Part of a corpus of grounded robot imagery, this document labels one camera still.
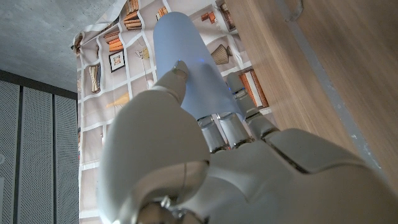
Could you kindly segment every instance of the gray ceiling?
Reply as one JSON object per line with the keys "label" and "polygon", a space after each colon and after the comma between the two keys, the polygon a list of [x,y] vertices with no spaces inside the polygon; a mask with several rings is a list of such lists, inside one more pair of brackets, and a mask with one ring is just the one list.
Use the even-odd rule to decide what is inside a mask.
{"label": "gray ceiling", "polygon": [[0,70],[76,92],[74,36],[114,0],[2,0]]}

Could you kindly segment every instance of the bookshelf print curtain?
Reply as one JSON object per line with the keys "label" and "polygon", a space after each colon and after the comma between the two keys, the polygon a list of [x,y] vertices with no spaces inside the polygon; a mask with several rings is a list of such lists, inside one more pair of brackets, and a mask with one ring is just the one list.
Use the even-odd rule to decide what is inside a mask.
{"label": "bookshelf print curtain", "polygon": [[96,24],[84,28],[73,40],[78,79],[80,223],[100,223],[95,191],[103,141],[123,106],[157,81],[153,31],[156,22],[172,11],[190,16],[209,53],[214,53],[221,75],[245,74],[246,88],[256,90],[258,102],[267,106],[226,4],[215,0],[116,1]]}

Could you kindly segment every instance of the wooden surface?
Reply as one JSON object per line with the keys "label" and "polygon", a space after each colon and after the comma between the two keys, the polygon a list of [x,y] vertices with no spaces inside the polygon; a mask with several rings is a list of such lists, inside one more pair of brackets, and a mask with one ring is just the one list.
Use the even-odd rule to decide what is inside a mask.
{"label": "wooden surface", "polygon": [[[294,9],[297,0],[285,0]],[[398,190],[398,1],[306,0],[297,23]]]}
{"label": "wooden surface", "polygon": [[[285,1],[295,9],[296,0]],[[275,0],[226,2],[279,127],[358,154]],[[300,28],[398,190],[398,2],[303,3]]]}

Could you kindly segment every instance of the white robotic hand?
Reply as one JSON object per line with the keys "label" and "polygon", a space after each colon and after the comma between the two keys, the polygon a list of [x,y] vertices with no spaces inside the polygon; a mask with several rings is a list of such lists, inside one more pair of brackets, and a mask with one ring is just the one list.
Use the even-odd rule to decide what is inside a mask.
{"label": "white robotic hand", "polygon": [[236,74],[228,85],[256,141],[241,141],[237,122],[223,126],[233,150],[204,138],[213,121],[200,119],[201,130],[180,107],[187,75],[177,62],[113,121],[99,167],[103,222],[398,223],[397,195],[375,171],[318,136],[279,131]]}

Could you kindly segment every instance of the gray wall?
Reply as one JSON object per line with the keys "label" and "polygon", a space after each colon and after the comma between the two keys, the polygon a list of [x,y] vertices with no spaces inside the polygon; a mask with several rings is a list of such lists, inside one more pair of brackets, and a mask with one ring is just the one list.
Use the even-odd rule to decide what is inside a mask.
{"label": "gray wall", "polygon": [[76,101],[0,81],[0,223],[78,223]]}

